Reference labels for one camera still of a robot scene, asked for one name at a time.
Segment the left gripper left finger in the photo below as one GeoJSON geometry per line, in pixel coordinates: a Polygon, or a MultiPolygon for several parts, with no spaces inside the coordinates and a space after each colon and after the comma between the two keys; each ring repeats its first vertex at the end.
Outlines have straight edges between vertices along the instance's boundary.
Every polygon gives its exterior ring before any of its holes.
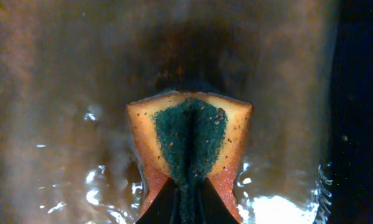
{"type": "Polygon", "coordinates": [[[169,179],[136,224],[177,224],[178,211],[179,190],[174,181],[169,179]]]}

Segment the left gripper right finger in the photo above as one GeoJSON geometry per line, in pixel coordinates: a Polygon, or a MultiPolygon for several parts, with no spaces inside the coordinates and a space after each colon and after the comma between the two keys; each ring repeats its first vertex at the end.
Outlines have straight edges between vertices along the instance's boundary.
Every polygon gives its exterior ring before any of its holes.
{"type": "Polygon", "coordinates": [[[208,178],[200,184],[201,224],[238,224],[208,178]]]}

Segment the yellow green scrub sponge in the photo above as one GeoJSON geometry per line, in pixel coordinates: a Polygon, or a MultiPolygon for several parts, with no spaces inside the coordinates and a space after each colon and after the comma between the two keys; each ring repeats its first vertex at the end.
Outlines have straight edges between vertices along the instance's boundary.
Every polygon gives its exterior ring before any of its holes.
{"type": "Polygon", "coordinates": [[[170,91],[126,110],[148,194],[139,218],[167,180],[179,190],[178,223],[201,223],[200,184],[208,178],[242,222],[233,193],[253,106],[215,93],[170,91]]]}

